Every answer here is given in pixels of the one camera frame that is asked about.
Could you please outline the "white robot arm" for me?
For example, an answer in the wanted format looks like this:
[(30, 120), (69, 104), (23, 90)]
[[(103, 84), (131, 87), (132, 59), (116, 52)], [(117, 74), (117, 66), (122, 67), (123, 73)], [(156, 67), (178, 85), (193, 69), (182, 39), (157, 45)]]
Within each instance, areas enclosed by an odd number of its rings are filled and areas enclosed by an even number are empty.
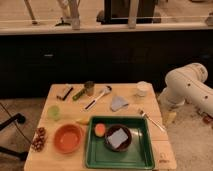
[(213, 117), (213, 88), (204, 84), (207, 78), (208, 71), (200, 63), (173, 69), (165, 76), (166, 87), (158, 100), (167, 109), (182, 106), (185, 101), (189, 101)]

